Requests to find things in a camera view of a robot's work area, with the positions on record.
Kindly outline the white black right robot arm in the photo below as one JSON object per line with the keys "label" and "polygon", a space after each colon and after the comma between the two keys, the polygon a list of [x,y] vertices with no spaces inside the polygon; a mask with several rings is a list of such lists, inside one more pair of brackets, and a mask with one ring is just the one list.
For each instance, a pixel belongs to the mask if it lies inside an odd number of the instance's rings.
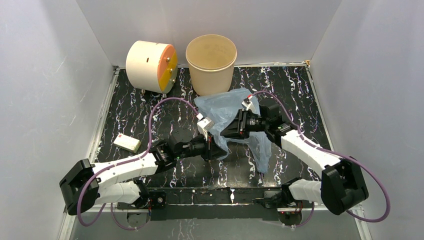
{"label": "white black right robot arm", "polygon": [[284,183],[280,197],[286,206],[295,207],[300,201],[309,201],[323,204],[331,213],[340,215],[368,199],[361,166],[352,158],[312,143],[272,99],[264,99],[258,105],[245,99],[240,106],[217,99],[199,105],[199,109],[214,122],[211,132],[220,147],[232,141],[245,143],[255,150],[259,172],[267,172],[271,144],[274,144],[296,156],[318,175],[318,180],[294,178]]}

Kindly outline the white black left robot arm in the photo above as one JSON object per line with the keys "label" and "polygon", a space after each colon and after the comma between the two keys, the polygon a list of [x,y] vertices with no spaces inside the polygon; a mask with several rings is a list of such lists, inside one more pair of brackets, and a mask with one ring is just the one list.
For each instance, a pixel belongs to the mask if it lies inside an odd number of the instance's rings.
{"label": "white black left robot arm", "polygon": [[163,139],[148,151],[120,160],[97,164],[79,160],[59,182],[67,213],[75,216],[106,203],[144,208],[149,194],[135,178],[165,172],[180,159],[200,156],[207,162],[215,158],[213,152],[217,149],[213,136],[199,134],[188,142]]}

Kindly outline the translucent blue plastic trash bag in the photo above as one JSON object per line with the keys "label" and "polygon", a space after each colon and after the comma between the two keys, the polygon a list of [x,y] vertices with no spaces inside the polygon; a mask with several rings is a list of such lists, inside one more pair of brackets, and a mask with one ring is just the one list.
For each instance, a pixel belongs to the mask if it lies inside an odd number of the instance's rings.
{"label": "translucent blue plastic trash bag", "polygon": [[243,108],[242,101],[250,94],[250,90],[242,87],[228,92],[198,96],[194,99],[194,103],[203,116],[214,122],[209,132],[213,135],[217,146],[225,151],[225,155],[217,157],[217,160],[224,160],[229,156],[229,142],[246,144],[253,154],[257,171],[266,174],[272,156],[272,143],[264,132],[252,132],[247,139],[230,139],[220,135],[221,131],[234,120],[238,110]]}

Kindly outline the beige round trash bin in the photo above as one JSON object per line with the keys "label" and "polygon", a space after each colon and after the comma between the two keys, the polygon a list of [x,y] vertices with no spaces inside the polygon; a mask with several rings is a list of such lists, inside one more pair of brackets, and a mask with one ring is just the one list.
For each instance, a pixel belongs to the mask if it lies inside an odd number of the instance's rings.
{"label": "beige round trash bin", "polygon": [[187,46],[192,87],[199,96],[210,96],[229,91],[238,52],[227,37],[207,34],[196,37]]}

